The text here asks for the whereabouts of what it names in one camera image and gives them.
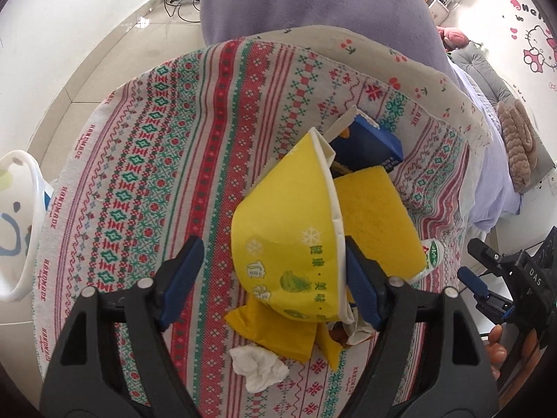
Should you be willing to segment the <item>person's right hand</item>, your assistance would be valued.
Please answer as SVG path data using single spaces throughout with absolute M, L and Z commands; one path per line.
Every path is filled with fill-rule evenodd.
M 503 326 L 494 326 L 488 335 L 488 343 L 484 346 L 491 363 L 491 371 L 494 379 L 500 377 L 500 368 L 508 356 L 507 349 L 500 343 L 503 331 Z M 532 329 L 522 345 L 520 370 L 513 377 L 513 380 L 516 383 L 525 381 L 531 375 L 540 358 L 541 350 L 537 332 L 535 329 Z

